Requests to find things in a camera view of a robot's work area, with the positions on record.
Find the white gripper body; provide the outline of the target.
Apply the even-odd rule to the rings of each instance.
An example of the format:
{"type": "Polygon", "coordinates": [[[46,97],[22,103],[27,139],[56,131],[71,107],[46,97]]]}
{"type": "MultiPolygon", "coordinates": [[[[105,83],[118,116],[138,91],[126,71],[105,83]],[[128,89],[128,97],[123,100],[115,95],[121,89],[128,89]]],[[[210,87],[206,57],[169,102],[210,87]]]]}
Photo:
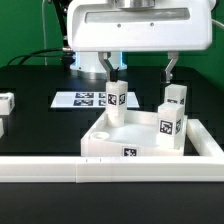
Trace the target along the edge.
{"type": "Polygon", "coordinates": [[[213,0],[152,0],[125,8],[120,0],[73,0],[69,46],[87,52],[204,50],[212,43],[213,0]]]}

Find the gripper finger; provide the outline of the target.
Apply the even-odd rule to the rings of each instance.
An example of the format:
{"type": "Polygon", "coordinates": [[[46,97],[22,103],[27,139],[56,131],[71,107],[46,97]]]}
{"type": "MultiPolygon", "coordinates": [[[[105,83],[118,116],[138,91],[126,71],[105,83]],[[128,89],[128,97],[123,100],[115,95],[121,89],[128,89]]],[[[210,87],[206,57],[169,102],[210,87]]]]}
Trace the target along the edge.
{"type": "Polygon", "coordinates": [[[112,64],[109,61],[111,54],[109,52],[99,52],[98,59],[106,70],[107,80],[110,82],[117,82],[118,81],[118,71],[119,69],[114,69],[112,64]]]}
{"type": "Polygon", "coordinates": [[[172,70],[179,59],[179,52],[178,51],[169,52],[168,59],[169,59],[168,65],[161,70],[162,83],[169,83],[171,79],[173,78],[172,70]]]}

